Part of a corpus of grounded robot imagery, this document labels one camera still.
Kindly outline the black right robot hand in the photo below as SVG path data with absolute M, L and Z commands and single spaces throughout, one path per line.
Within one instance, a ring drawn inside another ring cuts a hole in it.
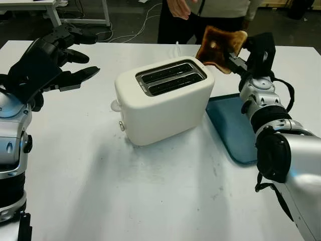
M 225 59 L 227 61 L 228 68 L 236 74 L 243 74 L 245 72 L 253 72 L 253 41 L 251 37 L 247 35 L 244 37 L 238 37 L 233 40 L 230 46 L 227 48 L 227 53 L 225 54 Z M 246 49 L 249 52 L 247 60 L 239 57 L 239 53 L 242 49 Z

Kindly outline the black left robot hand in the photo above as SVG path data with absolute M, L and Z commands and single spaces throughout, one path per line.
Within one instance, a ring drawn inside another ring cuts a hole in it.
M 5 89 L 20 102 L 27 103 L 44 91 L 80 88 L 82 82 L 96 75 L 100 69 L 93 66 L 72 73 L 61 68 L 66 63 L 88 63 L 89 57 L 72 50 L 71 46 L 96 42 L 97 36 L 87 30 L 70 24 L 55 27 L 51 33 L 35 40 L 10 68 L 4 81 Z

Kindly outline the person's right hand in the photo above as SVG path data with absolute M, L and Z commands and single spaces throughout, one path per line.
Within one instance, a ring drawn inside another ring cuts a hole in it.
M 185 0 L 167 0 L 167 4 L 171 14 L 183 20 L 187 20 L 191 14 L 191 10 Z

